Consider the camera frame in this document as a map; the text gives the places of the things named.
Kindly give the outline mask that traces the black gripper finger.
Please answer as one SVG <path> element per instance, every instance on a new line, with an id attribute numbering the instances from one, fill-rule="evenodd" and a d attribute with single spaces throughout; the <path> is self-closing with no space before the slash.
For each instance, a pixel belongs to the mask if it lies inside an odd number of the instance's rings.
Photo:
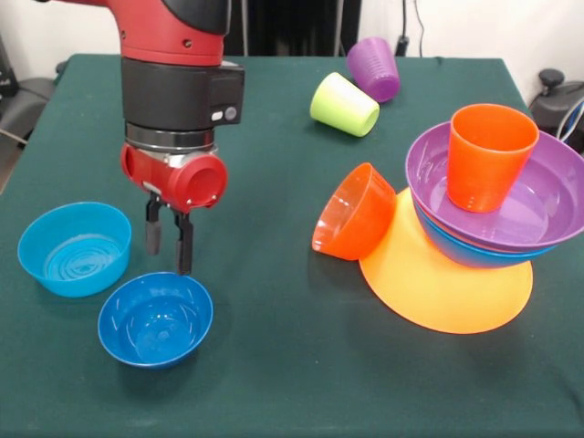
<path id="1" fill-rule="evenodd" d="M 151 256 L 156 256 L 160 252 L 161 224 L 159 214 L 161 207 L 159 195 L 150 193 L 150 199 L 146 204 L 145 244 L 146 250 Z"/>
<path id="2" fill-rule="evenodd" d="M 177 273 L 181 276 L 189 276 L 193 263 L 193 224 L 189 214 L 179 211 L 173 213 L 174 223 L 179 229 L 176 246 Z"/>

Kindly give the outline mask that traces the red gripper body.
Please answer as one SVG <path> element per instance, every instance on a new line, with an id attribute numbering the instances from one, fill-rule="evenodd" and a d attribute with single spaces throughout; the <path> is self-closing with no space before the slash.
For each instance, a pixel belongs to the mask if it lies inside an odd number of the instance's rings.
<path id="1" fill-rule="evenodd" d="M 212 152 L 170 154 L 124 144 L 120 163 L 126 176 L 145 192 L 154 193 L 171 208 L 188 214 L 211 207 L 227 186 L 227 169 Z"/>

